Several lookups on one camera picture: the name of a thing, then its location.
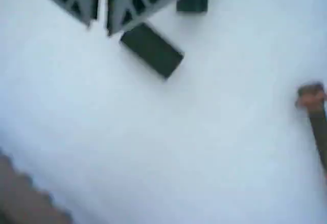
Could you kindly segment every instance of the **rusty metal rod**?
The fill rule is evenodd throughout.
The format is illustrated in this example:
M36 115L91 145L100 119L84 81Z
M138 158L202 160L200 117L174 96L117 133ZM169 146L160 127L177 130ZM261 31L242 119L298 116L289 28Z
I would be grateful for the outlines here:
M324 108L326 99L323 84L316 82L299 88L296 103L307 109L320 160L327 172L327 119Z

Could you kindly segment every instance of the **brown object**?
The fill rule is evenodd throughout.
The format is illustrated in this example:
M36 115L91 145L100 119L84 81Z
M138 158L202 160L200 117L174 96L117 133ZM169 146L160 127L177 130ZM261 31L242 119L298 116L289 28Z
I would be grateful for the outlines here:
M0 223L72 224L71 215L57 209L51 196L33 187L32 179L17 172L0 150Z
M315 82L299 88L296 105L306 108L308 111L320 160L325 171L327 171L327 119L324 109L325 100L327 100L327 95L324 92L323 84Z

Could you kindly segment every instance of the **dark rectangular block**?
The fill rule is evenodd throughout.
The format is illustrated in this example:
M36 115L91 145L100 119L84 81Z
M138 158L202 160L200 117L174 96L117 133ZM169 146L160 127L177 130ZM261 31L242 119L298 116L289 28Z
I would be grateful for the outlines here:
M125 32L120 42L164 78L170 77L184 57L145 23Z
M184 13L203 13L208 11L208 0L178 0L176 11Z

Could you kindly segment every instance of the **white floor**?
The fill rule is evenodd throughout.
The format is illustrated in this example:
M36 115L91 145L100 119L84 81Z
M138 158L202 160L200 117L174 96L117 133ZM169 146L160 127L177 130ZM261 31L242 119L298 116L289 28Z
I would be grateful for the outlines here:
M326 1L167 7L150 21L185 59L163 83L101 24L0 0L0 146L79 223L326 224L294 107L299 85L327 84Z

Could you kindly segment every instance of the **white surface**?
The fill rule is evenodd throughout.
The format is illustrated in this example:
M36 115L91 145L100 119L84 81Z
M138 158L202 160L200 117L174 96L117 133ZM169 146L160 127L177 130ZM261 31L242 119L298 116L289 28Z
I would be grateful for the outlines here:
M163 83L101 24L1 0L1 146L103 223L325 224L294 101L327 81L326 13L326 0L210 0L195 18L169 6L150 21L186 55Z

